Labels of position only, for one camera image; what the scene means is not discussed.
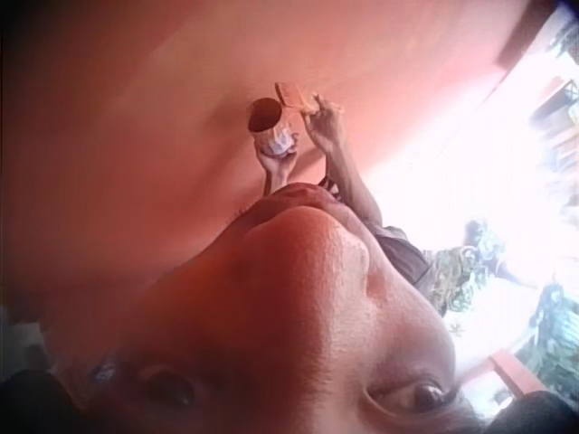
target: skin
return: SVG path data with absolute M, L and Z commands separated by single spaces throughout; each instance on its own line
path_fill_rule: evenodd
M 272 175 L 291 167 L 269 163 Z M 315 185 L 271 190 L 134 307 L 117 372 L 92 404 L 103 430 L 469 426 L 458 400 L 413 403 L 424 388 L 452 390 L 451 339 L 356 214 Z

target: orange wall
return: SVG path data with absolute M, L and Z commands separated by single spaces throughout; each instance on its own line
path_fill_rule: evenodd
M 528 1 L 87 3 L 46 6 L 5 47 L 18 291 L 141 288 L 195 255 L 259 195 L 245 110 L 274 81 L 345 106 L 370 168 L 464 91 L 484 98 Z M 300 145 L 298 178 L 316 181 L 321 156 Z

